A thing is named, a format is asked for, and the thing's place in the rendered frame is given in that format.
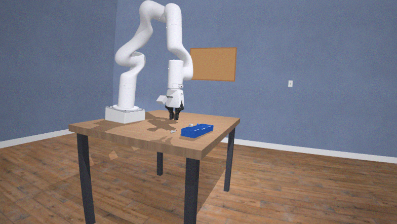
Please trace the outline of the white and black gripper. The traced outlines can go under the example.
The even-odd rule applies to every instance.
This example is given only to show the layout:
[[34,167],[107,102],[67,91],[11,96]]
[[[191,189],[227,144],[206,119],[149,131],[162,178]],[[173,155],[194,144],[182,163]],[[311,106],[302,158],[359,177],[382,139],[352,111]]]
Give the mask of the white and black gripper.
[[[172,96],[173,98],[168,97],[166,101],[165,108],[168,109],[170,113],[170,120],[178,120],[179,113],[184,109],[184,95],[182,89],[168,89],[167,96]],[[180,108],[181,107],[181,108]],[[173,108],[175,108],[175,114],[173,113]]]

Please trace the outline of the blue bin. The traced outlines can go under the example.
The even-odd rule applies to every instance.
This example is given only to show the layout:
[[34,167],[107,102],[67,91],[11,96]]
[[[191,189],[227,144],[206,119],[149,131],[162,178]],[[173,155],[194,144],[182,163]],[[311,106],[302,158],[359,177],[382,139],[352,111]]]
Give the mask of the blue bin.
[[181,129],[181,136],[197,138],[204,135],[210,131],[213,131],[214,125],[199,124],[192,127],[185,127]]

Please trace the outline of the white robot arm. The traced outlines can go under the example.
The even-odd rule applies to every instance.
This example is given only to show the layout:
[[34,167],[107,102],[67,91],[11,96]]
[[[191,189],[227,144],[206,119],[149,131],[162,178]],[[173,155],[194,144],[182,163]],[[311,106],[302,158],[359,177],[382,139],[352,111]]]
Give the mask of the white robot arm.
[[119,110],[139,109],[134,106],[136,79],[146,64],[146,58],[144,54],[136,52],[136,50],[145,46],[149,41],[153,33],[152,19],[166,23],[167,48],[180,59],[169,60],[168,88],[181,89],[183,81],[189,81],[193,77],[192,58],[182,45],[182,16],[179,6],[169,3],[164,7],[147,0],[140,5],[139,14],[140,25],[135,35],[115,54],[115,61],[118,65],[130,67],[128,72],[120,76],[118,105],[113,106]]

